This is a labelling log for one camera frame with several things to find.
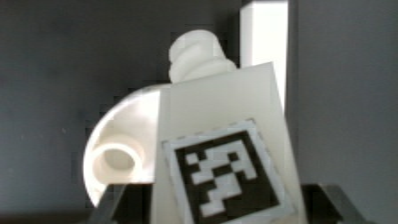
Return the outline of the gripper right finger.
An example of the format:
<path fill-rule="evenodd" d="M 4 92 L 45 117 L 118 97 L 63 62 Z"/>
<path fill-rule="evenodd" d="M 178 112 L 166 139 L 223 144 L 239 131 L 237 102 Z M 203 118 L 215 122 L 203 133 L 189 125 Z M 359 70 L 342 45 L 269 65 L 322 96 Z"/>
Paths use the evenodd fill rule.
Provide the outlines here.
<path fill-rule="evenodd" d="M 338 185 L 322 185 L 333 214 L 327 216 L 331 224 L 377 224 L 365 218 L 349 195 Z"/>

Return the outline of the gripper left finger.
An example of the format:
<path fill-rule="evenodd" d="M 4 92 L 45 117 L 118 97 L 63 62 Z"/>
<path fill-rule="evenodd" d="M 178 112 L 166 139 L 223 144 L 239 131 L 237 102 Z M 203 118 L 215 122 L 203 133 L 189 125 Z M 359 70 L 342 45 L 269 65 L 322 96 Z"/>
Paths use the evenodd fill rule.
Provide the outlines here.
<path fill-rule="evenodd" d="M 121 224 L 121 202 L 127 186 L 112 184 L 107 186 L 100 204 L 93 210 L 88 224 Z"/>

